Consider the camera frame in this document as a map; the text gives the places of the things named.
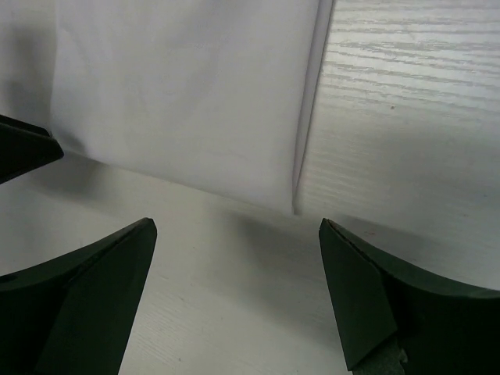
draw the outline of white wood grain surface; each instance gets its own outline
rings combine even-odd
[[[0,111],[43,123],[52,0],[23,4],[20,25],[35,32],[9,41],[0,24],[21,56],[0,66]],[[500,2],[339,0],[330,28],[301,217],[69,155],[0,187],[0,274],[153,217],[159,240],[120,371],[133,375],[346,373],[323,216],[500,289]]]
[[[338,1],[301,210],[500,288],[500,2]]]

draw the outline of wood grain texture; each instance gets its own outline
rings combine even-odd
[[[338,1],[300,208],[500,288],[500,3]]]
[[[40,30],[52,22],[52,0],[23,4],[28,29],[31,17]],[[1,68],[0,84],[18,80],[22,90],[2,91],[0,111],[43,123],[44,111],[25,106],[38,103],[32,94],[50,98],[23,80],[36,69]],[[347,373],[320,218],[429,270],[500,289],[499,92],[497,1],[339,0],[302,217],[69,155],[1,186],[0,274],[150,216],[159,239],[121,374]]]

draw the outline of dark green plastic object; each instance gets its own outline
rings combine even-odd
[[[500,292],[422,270],[329,220],[320,242],[354,374],[500,373]]]
[[[0,277],[0,374],[118,374],[155,241],[143,219]]]
[[[0,115],[0,184],[62,157],[45,129]]]

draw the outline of white tabletop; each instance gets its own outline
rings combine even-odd
[[[41,17],[50,1],[26,3],[22,19],[37,32],[18,41],[20,54],[50,55]],[[0,274],[149,216],[159,239],[120,373],[347,373],[321,217],[429,270],[500,289],[499,31],[495,0],[339,0],[301,217],[68,155],[0,187]],[[49,98],[50,63],[25,61],[14,73],[2,67],[4,114],[22,112],[16,98],[37,74],[30,105]]]

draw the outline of white paper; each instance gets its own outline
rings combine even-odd
[[[331,9],[321,1],[319,45]],[[101,162],[290,213],[319,8],[60,0],[51,129],[64,148]]]

